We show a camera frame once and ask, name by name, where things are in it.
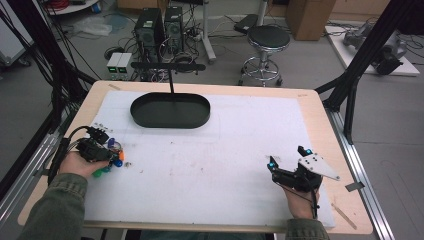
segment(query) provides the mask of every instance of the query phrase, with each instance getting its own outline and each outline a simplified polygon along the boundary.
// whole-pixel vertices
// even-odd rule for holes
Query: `gray floor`
[[[93,15],[81,11],[61,18],[64,24],[72,24]],[[214,17],[213,30],[227,18]],[[285,24],[281,19],[268,18],[266,23]],[[222,29],[231,29],[225,23]],[[93,37],[78,34],[72,43],[102,79],[108,79],[104,51],[116,46],[123,37],[130,37],[133,23],[128,21],[125,29],[117,30],[109,37]],[[206,71],[194,74],[174,75],[176,83],[236,85],[240,78],[241,64],[255,51],[245,37],[211,38],[217,61],[207,65],[201,44],[197,63],[207,66]],[[421,55],[424,50],[417,50]],[[424,59],[407,53],[411,62],[424,63]],[[76,57],[78,67],[94,76],[90,69]],[[272,59],[281,67],[284,88],[314,89],[341,75],[344,68],[326,37],[319,41],[300,42],[292,39],[289,48],[275,54]],[[424,71],[423,65],[415,65]],[[14,66],[0,73],[0,152],[2,153],[3,177],[19,156],[29,139],[50,111],[51,89],[42,79],[36,66]],[[246,80],[246,87],[261,86],[260,82]],[[273,82],[268,87],[276,87]],[[353,125],[353,140],[374,191],[397,239],[422,239],[424,236],[424,77],[363,75],[357,93]],[[325,99],[329,93],[322,94]],[[0,229],[0,239],[14,239],[21,229],[16,219],[24,196],[17,204],[6,224]],[[109,232],[108,239],[118,239],[119,230]],[[100,230],[85,229],[85,236],[100,238]],[[376,239],[375,235],[332,235],[332,239]]]

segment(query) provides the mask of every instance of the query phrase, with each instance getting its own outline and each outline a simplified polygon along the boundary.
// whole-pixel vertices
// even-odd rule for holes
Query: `wooden table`
[[[175,84],[175,92],[208,94],[208,95],[244,95],[262,97],[281,97],[297,99],[304,118],[304,124],[314,147],[341,177],[340,181],[324,178],[336,227],[328,229],[329,233],[339,234],[370,234],[373,230],[367,211],[357,191],[348,192],[346,185],[354,182],[350,170],[340,149],[339,143],[334,134],[333,128],[327,118],[327,114],[322,106],[318,94],[313,90],[303,89],[282,89],[282,88],[256,88],[256,87],[236,87],[218,85],[189,85]],[[114,82],[100,81],[93,85],[87,98],[78,111],[74,121],[69,127],[70,131],[82,126],[89,125],[98,112],[102,101],[108,91],[142,91],[142,92],[169,92],[169,85],[164,83],[139,83],[139,82]],[[75,135],[75,138],[83,137],[82,132]],[[25,224],[29,212],[35,202],[41,198],[47,188],[46,177],[41,177],[31,197],[23,208],[18,218],[18,223]],[[86,222],[86,227],[101,228],[153,228],[153,229],[179,229],[179,230],[208,230],[208,231],[241,231],[237,226],[199,226],[190,228],[187,225],[167,226],[160,224],[146,223],[125,223],[125,222]],[[282,228],[253,228],[250,231],[257,232],[284,232]]]

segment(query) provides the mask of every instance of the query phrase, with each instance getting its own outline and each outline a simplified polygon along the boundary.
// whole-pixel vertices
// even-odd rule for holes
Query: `cardboard box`
[[[169,0],[118,0],[118,8],[121,9],[143,9],[160,8],[165,13]]]
[[[331,19],[366,21],[379,17],[390,0],[337,0]]]
[[[291,0],[286,22],[295,40],[318,40],[336,0]]]

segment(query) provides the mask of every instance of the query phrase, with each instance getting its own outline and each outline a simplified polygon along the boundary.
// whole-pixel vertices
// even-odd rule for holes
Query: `gray sleeve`
[[[287,221],[286,240],[311,239],[330,239],[320,221],[313,219],[290,219]]]
[[[79,175],[57,175],[31,209],[18,240],[80,239],[84,222],[87,180]]]

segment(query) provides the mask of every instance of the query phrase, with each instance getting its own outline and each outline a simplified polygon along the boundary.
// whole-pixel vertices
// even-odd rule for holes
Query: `black oval tray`
[[[134,122],[146,128],[197,128],[209,120],[211,106],[191,93],[147,93],[131,104]]]

